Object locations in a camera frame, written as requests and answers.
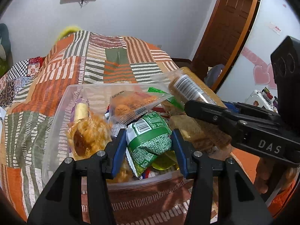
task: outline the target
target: finger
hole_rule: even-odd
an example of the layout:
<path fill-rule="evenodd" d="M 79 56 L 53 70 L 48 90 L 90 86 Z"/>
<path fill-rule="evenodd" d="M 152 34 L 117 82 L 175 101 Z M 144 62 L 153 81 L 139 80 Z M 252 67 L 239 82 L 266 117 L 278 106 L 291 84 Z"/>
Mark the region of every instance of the finger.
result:
<path fill-rule="evenodd" d="M 268 180 L 272 173 L 274 161 L 266 158 L 261 158 L 256 167 L 256 175 L 263 180 Z"/>
<path fill-rule="evenodd" d="M 254 187 L 256 187 L 257 191 L 260 194 L 264 194 L 268 191 L 268 186 L 266 185 L 266 181 L 257 177 L 254 181 Z"/>
<path fill-rule="evenodd" d="M 294 181 L 296 175 L 297 175 L 297 168 L 288 168 L 286 173 L 285 173 L 285 177 L 286 177 L 286 182 L 282 185 L 281 190 L 285 190 L 288 189 L 292 182 Z"/>

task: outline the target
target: wall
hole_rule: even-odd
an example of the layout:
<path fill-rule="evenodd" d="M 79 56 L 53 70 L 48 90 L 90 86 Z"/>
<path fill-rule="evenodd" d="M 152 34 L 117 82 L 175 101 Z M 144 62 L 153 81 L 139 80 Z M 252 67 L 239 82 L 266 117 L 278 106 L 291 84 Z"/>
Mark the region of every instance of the wall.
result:
<path fill-rule="evenodd" d="M 201 29 L 200 29 L 200 32 L 199 32 L 199 35 L 198 35 L 198 37 L 197 37 L 197 40 L 196 40 L 196 42 L 195 42 L 195 44 L 194 44 L 193 50 L 192 50 L 192 52 L 191 52 L 191 54 L 190 54 L 190 56 L 189 56 L 189 59 L 190 59 L 191 61 L 193 60 L 193 58 L 194 58 L 194 56 L 195 56 L 195 54 L 196 54 L 196 51 L 197 51 L 197 49 L 198 49 L 198 47 L 199 47 L 199 44 L 200 44 L 200 42 L 201 42 L 201 40 L 202 40 L 202 37 L 203 37 L 203 35 L 204 35 L 204 32 L 205 32 L 205 30 L 206 30 L 206 27 L 207 27 L 207 25 L 208 25 L 208 22 L 209 22 L 209 20 L 210 20 L 210 17 L 211 17 L 211 15 L 212 15 L 212 11 L 214 10 L 214 7 L 215 7 L 215 5 L 216 5 L 216 2 L 217 2 L 217 0 L 211 0 L 211 3 L 210 3 L 210 6 L 209 6 L 209 9 L 208 9 L 208 12 L 207 12 L 207 14 L 206 14 L 206 18 L 205 18 L 205 20 L 204 20 L 204 22 L 203 22 L 203 25 L 202 25 Z"/>
<path fill-rule="evenodd" d="M 0 23 L 10 31 L 13 61 L 46 56 L 69 25 L 130 35 L 189 58 L 212 0 L 12 0 Z"/>
<path fill-rule="evenodd" d="M 246 44 L 217 95 L 224 101 L 244 102 L 255 89 L 268 87 L 277 96 L 270 55 L 287 35 L 300 39 L 300 21 L 290 5 L 286 0 L 261 0 Z"/>

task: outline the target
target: clear plastic container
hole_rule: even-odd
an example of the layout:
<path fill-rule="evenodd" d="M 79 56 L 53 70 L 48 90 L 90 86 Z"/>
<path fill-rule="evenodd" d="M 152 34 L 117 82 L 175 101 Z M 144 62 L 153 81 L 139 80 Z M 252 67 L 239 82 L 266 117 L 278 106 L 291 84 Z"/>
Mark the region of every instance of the clear plastic container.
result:
<path fill-rule="evenodd" d="M 110 96 L 120 91 L 144 91 L 149 87 L 169 92 L 166 84 L 86 84 L 70 85 L 67 87 L 55 113 L 49 132 L 45 154 L 43 156 L 42 181 L 47 183 L 62 161 L 69 156 L 69 145 L 66 130 L 70 122 L 71 110 L 79 98 L 89 100 L 90 110 L 94 113 L 105 114 L 110 102 Z M 145 180 L 130 181 L 119 184 L 109 184 L 108 188 L 117 190 L 137 188 L 179 177 L 179 171 L 166 173 Z"/>

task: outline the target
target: barcode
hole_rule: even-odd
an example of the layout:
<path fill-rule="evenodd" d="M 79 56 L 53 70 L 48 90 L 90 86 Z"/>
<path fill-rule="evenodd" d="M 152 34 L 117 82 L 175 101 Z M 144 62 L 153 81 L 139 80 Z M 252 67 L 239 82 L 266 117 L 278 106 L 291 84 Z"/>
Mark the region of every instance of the barcode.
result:
<path fill-rule="evenodd" d="M 137 129 L 137 131 L 141 132 L 145 132 L 148 130 L 151 130 L 151 127 L 148 125 L 148 123 L 146 123 L 146 121 L 144 119 L 139 119 L 137 122 L 134 123 L 135 128 Z"/>
<path fill-rule="evenodd" d="M 174 84 L 174 87 L 188 101 L 200 98 L 201 101 L 206 103 L 216 104 L 188 75 L 181 76 Z"/>
<path fill-rule="evenodd" d="M 181 76 L 174 87 L 189 100 L 196 100 L 204 91 L 187 75 Z"/>

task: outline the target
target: green snack bag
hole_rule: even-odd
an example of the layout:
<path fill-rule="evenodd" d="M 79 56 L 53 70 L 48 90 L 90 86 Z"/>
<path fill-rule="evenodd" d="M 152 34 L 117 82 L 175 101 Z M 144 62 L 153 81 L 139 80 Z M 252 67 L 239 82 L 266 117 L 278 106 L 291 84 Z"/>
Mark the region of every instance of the green snack bag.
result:
<path fill-rule="evenodd" d="M 149 87 L 148 92 L 159 92 L 159 93 L 166 93 L 160 89 L 154 88 L 154 87 Z M 179 108 L 180 110 L 184 110 L 184 108 L 182 107 L 182 105 L 176 101 L 176 99 L 172 96 L 170 98 L 167 99 L 168 102 L 170 102 L 172 105 L 174 105 L 175 107 Z"/>
<path fill-rule="evenodd" d="M 128 150 L 137 176 L 161 154 L 170 150 L 171 130 L 160 115 L 150 112 L 127 128 Z"/>

